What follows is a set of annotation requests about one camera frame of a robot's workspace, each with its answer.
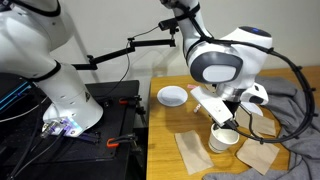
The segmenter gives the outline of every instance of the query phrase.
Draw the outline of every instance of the gray fabric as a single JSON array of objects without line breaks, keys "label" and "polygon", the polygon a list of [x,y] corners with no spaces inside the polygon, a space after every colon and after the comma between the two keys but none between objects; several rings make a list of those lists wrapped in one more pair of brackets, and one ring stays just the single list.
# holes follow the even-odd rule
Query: gray fabric
[{"label": "gray fabric", "polygon": [[[280,121],[280,137],[291,134],[302,122],[305,111],[304,93],[291,82],[283,78],[257,77],[257,83],[263,85],[269,94],[266,107]],[[211,173],[204,180],[304,180],[320,179],[320,117],[314,117],[312,125],[303,132],[299,139],[282,143],[290,150],[288,171],[269,170],[262,176],[255,169],[241,174]]]}]

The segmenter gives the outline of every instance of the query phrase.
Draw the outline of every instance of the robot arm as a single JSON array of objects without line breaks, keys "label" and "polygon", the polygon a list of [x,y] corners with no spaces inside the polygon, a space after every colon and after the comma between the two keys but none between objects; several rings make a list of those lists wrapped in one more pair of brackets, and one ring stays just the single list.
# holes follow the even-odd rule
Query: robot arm
[{"label": "robot arm", "polygon": [[[192,77],[198,82],[216,85],[217,97],[213,98],[221,98],[232,114],[241,100],[267,102],[264,88],[254,82],[266,60],[266,53],[248,46],[206,41],[213,37],[204,26],[198,0],[161,0],[161,3],[172,9],[178,20],[183,35],[184,56]],[[265,48],[272,45],[269,33],[251,27],[239,27],[221,40],[248,42]],[[260,92],[264,92],[264,98],[259,97]],[[196,99],[201,102],[206,95]],[[221,121],[215,120],[223,125],[229,116],[226,115],[228,118]]]},{"label": "robot arm", "polygon": [[14,0],[12,11],[0,12],[0,72],[30,79],[51,99],[45,126],[55,132],[68,126],[66,136],[77,137],[102,116],[76,69],[55,61],[50,52],[72,35],[71,18],[57,0]]}]

